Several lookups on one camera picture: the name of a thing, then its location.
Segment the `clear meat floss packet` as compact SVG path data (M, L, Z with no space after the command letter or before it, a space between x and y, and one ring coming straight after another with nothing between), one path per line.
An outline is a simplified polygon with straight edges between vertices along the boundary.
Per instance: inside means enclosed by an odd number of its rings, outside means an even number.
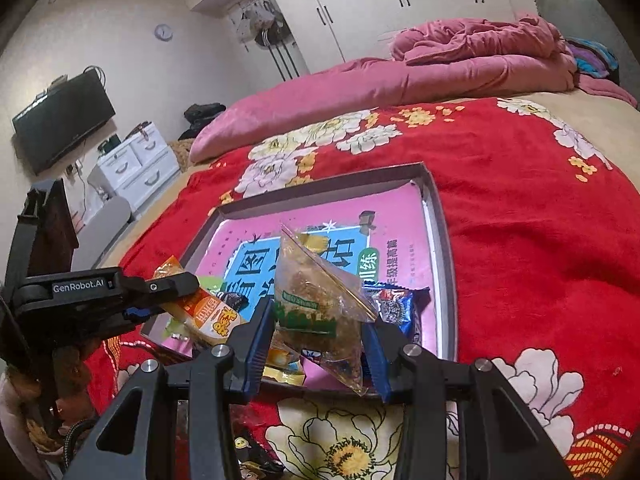
M281 229L274 271L277 332L305 360L362 396L361 325L375 322L378 309L358 276L320 256L328 247L325 236Z

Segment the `blue oreo cookie packet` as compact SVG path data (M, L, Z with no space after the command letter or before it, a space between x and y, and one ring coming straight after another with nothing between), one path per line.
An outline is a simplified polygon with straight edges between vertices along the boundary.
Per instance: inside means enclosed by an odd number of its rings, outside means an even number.
M398 327L414 344L422 342L421 316L431 303L431 289L364 281L363 292L383 322Z

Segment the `grey padded headboard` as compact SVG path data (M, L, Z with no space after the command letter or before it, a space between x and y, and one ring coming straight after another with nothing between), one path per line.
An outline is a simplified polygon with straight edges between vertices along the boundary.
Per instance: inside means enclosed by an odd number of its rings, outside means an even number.
M534 0L537 13L565 37L600 40L613 22L597 0Z

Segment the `round wall clock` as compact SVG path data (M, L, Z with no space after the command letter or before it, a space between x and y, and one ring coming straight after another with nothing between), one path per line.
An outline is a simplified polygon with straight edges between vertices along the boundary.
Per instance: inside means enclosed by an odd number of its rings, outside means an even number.
M154 28L154 37L157 40L168 42L174 36L172 28L168 24L158 24Z

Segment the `yellow cartoon snack packet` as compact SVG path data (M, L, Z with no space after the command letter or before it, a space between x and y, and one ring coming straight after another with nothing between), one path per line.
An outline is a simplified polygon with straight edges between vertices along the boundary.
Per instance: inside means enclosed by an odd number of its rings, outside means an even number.
M300 354L282 340L279 332L272 336L262 377L295 387L302 386L306 379Z

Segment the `hanging bags on door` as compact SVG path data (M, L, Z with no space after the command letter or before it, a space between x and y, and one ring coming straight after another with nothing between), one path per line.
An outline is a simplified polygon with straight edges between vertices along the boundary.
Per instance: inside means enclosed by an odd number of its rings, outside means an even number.
M284 46L293 37L273 0L242 1L228 10L228 19L236 41L245 50L270 50Z

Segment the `black wall television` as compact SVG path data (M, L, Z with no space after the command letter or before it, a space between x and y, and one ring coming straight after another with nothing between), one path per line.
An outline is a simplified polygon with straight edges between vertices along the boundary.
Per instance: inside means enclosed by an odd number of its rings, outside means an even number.
M12 119L26 166L42 174L115 115L96 67L57 84Z

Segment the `colourful folded clothes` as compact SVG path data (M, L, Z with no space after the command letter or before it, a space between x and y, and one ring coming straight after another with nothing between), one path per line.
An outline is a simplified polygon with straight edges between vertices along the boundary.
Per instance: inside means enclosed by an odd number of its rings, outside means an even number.
M566 42L582 74L620 83L620 62L608 47L582 38L567 38Z

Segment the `black green pea packet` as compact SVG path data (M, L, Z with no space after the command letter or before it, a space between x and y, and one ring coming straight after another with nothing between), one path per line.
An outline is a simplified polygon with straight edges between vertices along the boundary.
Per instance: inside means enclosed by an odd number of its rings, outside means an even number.
M246 427L239 427L234 435L235 456L244 480L279 480L283 478L283 465L271 457Z

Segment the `white drawer cabinet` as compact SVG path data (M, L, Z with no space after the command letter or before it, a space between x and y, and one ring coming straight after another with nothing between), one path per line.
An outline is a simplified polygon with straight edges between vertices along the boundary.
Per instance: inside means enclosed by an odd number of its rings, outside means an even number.
M154 122L144 122L98 159L88 183L108 198L123 198L137 214L179 172L177 157Z

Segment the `black clothes pile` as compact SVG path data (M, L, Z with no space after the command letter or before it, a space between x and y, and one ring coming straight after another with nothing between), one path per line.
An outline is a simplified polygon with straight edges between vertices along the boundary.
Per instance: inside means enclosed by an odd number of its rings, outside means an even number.
M227 107L221 103L193 104L183 113L184 119L189 123L189 128L179 136L179 140L195 139L198 134L221 115Z

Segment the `tan bed sheet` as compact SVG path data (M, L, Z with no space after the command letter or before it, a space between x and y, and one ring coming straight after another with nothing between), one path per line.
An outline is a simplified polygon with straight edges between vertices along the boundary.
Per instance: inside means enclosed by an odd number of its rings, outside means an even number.
M590 96L582 90L534 92L526 99L547 107L581 133L612 164L620 167L634 185L639 184L639 112L628 103L605 96ZM180 172L160 191L160 196L134 220L103 257L101 266L116 266L150 225L177 199L194 174L209 170L211 163Z

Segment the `green milk snack packet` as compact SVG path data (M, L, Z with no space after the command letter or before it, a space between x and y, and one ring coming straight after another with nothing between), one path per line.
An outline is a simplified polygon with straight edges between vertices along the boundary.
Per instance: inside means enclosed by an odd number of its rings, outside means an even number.
M198 276L198 282L202 289L214 296L222 291L222 284L224 284L222 278L213 275Z

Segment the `orange cracker packet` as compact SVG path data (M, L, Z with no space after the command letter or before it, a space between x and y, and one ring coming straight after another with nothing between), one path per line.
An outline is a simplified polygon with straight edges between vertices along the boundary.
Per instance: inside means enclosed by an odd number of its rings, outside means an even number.
M246 323L224 300L202 286L194 294L162 304L162 308L170 319L160 333L160 341L170 341L179 348L187 341L224 344L235 327Z

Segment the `pink quilt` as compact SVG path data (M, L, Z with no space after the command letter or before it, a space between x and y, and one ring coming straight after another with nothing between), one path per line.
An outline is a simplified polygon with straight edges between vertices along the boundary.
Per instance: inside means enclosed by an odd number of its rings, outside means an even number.
M613 81L581 73L559 29L538 15L431 21L400 32L389 58L357 58L234 103L198 134L190 159L365 108L574 89L637 103Z

